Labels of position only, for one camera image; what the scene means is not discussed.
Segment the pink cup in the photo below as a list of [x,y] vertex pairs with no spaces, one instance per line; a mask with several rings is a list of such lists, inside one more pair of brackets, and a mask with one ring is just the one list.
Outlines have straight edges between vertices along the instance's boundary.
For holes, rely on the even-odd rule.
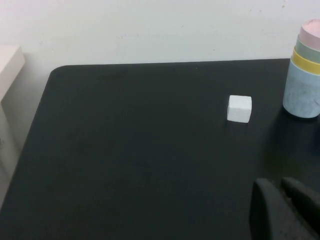
[[301,26],[299,39],[309,48],[320,51],[320,19],[306,21]]

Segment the white cube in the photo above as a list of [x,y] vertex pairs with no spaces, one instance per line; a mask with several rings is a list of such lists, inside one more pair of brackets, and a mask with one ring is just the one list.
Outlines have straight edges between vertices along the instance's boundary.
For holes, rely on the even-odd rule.
[[230,95],[226,119],[247,124],[250,120],[251,110],[252,99],[250,96]]

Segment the yellow cup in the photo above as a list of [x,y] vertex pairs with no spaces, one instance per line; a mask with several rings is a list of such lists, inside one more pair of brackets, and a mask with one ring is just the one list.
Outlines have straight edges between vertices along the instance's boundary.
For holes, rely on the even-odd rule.
[[312,74],[320,75],[320,63],[303,58],[296,52],[296,49],[293,49],[292,61],[298,68]]

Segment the stacked cups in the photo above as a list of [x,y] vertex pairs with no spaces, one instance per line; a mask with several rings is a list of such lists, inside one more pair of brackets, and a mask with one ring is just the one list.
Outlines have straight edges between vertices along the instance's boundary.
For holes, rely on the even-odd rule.
[[304,119],[320,114],[320,19],[301,27],[290,60],[283,107]]

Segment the black tabletop surface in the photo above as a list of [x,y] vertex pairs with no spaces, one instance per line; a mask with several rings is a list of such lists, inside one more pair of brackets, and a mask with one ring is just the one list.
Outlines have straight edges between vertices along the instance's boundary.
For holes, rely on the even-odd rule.
[[[250,239],[256,178],[320,192],[319,119],[282,111],[288,59],[65,66],[0,212],[5,240]],[[249,124],[229,95],[252,97]]]

